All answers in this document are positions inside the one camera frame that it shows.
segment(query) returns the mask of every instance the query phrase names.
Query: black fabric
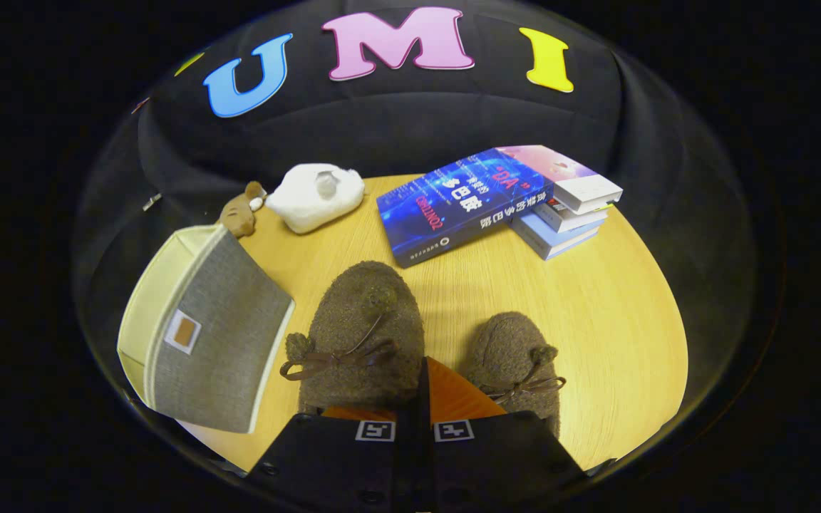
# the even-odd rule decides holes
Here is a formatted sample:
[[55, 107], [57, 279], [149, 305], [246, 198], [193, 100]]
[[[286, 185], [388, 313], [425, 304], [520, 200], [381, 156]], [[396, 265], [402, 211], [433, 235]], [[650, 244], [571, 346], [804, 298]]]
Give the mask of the black fabric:
[[[130, 391], [118, 357], [128, 296], [173, 231], [215, 221], [248, 180], [267, 189], [303, 162], [332, 162], [361, 175], [427, 172], [492, 146], [544, 144], [625, 189], [618, 204], [642, 237], [680, 306], [690, 351], [684, 408], [703, 399], [730, 363], [755, 282], [749, 205], [736, 169], [704, 122], [661, 79], [617, 48], [556, 14], [510, 2], [440, 2], [465, 13], [458, 26], [466, 71], [400, 69], [333, 82], [335, 17], [369, 11], [397, 26], [412, 6], [322, 0], [255, 20], [151, 91], [120, 124], [81, 200], [73, 289], [88, 343], [114, 386]], [[551, 33], [569, 49], [576, 90], [531, 84], [519, 26]], [[244, 115], [212, 113], [203, 79], [241, 58], [237, 85], [261, 79], [255, 46], [292, 32], [287, 77]], [[162, 200], [141, 207], [160, 192]]]

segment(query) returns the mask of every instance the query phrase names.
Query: slipper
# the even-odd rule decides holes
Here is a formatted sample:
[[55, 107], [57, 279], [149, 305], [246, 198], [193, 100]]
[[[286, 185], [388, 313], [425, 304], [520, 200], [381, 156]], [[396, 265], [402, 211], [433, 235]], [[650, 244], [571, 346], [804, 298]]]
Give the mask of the slipper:
[[557, 354], [530, 318], [500, 313], [479, 327], [465, 377], [506, 412], [535, 412], [558, 438], [557, 392], [566, 380], [554, 370]]
[[423, 364], [417, 300], [390, 266], [356, 264], [326, 290], [309, 335], [287, 335], [286, 354], [280, 371], [300, 380], [300, 412], [398, 408], [416, 395]]

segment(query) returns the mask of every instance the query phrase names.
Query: brown teddy bear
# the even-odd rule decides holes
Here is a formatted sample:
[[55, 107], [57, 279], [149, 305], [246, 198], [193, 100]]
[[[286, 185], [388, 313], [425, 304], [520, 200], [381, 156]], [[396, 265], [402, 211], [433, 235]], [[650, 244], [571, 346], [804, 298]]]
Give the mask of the brown teddy bear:
[[251, 236], [255, 232], [253, 211], [262, 206], [265, 196], [267, 192], [259, 182], [249, 182], [245, 192], [224, 205], [218, 223], [227, 227], [236, 238]]
[[285, 347], [288, 361], [281, 374], [302, 382], [300, 412], [317, 415], [329, 406], [394, 409], [417, 393], [423, 319], [394, 269], [361, 262], [326, 290], [309, 337], [291, 333]]

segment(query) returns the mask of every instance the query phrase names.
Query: fabric storage basket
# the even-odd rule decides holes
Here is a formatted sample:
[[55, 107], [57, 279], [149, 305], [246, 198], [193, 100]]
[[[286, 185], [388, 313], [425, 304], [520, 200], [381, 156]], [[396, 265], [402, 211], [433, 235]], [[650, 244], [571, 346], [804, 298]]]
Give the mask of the fabric storage basket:
[[128, 299], [118, 357], [156, 412], [251, 432], [294, 302], [221, 224], [178, 230]]

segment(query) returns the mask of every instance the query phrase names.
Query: dark background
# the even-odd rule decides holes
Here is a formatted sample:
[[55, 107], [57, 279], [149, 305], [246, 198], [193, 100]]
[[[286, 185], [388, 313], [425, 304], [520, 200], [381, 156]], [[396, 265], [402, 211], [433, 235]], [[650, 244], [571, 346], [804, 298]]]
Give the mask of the dark background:
[[[658, 72], [728, 148], [755, 149], [788, 230], [784, 313], [744, 394], [599, 509], [821, 511], [821, 3], [547, 6]], [[120, 116], [160, 73], [272, 7], [0, 6], [0, 510], [257, 507], [178, 457], [108, 387], [74, 319], [68, 238]]]

